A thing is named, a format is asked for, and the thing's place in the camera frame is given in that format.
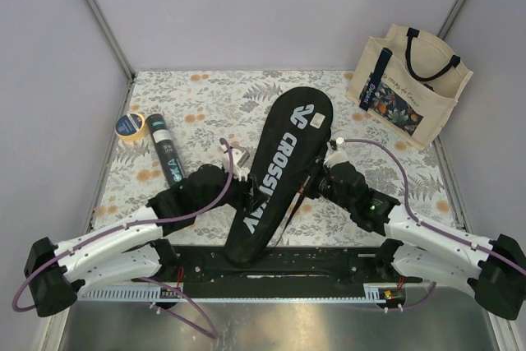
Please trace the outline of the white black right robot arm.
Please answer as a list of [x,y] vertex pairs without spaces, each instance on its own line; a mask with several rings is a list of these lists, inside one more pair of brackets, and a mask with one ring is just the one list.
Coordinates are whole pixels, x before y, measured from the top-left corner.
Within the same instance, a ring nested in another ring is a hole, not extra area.
[[490,239],[416,219],[397,199],[369,187],[349,162],[318,164],[307,192],[346,210],[360,229],[386,237],[393,253],[375,259],[379,279],[429,279],[469,294],[495,316],[509,321],[519,317],[525,301],[525,254],[512,237]]

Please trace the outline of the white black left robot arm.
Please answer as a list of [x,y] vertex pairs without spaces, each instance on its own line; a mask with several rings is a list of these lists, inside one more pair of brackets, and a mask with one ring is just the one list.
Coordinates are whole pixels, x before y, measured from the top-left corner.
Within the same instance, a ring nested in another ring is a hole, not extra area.
[[41,238],[24,268],[31,307],[39,317],[53,316],[106,285],[144,278],[178,282],[179,258],[168,235],[216,207],[247,214],[268,199],[253,176],[206,164],[113,225],[57,243]]

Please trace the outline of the black Crossway racket cover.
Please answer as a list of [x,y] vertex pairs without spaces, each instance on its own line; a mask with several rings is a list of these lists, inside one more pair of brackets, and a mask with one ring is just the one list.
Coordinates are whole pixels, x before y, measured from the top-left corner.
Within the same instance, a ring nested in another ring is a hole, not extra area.
[[236,212],[224,244],[228,261],[248,266],[259,258],[309,168],[325,154],[333,115],[330,98],[311,87],[292,88],[272,104],[250,171],[268,200],[254,210]]

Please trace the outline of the black Boka shuttlecock tube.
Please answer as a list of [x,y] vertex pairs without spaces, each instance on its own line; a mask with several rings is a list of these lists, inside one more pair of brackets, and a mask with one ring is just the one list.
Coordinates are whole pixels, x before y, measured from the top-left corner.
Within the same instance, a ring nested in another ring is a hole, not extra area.
[[164,177],[168,185],[172,187],[186,177],[172,135],[168,130],[163,115],[160,113],[154,113],[148,116],[146,118],[146,124],[154,142],[155,151],[158,155]]

